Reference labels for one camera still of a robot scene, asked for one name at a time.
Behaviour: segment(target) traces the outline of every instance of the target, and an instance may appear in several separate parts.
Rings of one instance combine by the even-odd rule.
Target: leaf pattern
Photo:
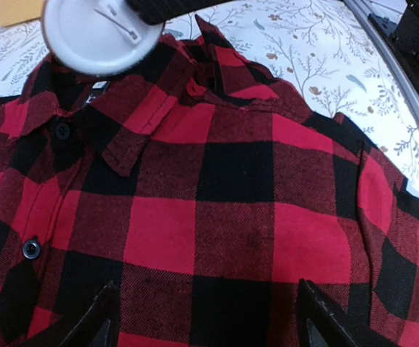
[[[240,0],[199,11],[232,46],[291,82],[310,107],[349,116],[419,192],[419,130],[378,51],[339,0]],[[165,33],[195,39],[194,13]],[[21,92],[48,53],[37,21],[0,28],[0,95]]]

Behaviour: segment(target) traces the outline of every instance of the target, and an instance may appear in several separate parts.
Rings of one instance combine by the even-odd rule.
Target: black button
[[[23,255],[25,258],[34,260],[41,254],[41,245],[36,240],[26,241],[23,245]]]
[[[56,137],[61,141],[69,139],[71,132],[72,131],[67,123],[58,123],[56,125]]]

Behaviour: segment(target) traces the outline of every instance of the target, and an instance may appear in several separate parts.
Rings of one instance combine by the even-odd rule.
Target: yellow object
[[[44,0],[0,0],[0,26],[6,27],[41,16]]]

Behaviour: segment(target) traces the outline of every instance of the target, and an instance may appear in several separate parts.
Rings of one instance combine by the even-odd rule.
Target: bedspread
[[[419,196],[417,124],[388,67],[341,1],[234,1],[198,14],[247,59],[292,82],[313,110],[348,115]],[[171,20],[165,33],[196,38],[194,14]],[[0,96],[20,93],[47,53],[38,21],[0,28]]]

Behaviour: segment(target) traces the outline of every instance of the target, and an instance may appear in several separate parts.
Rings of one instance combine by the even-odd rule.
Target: flannel shirt
[[[198,23],[90,105],[93,81],[51,56],[0,98],[0,346],[109,281],[120,346],[296,346],[303,278],[419,346],[406,179],[349,119],[314,113]]]

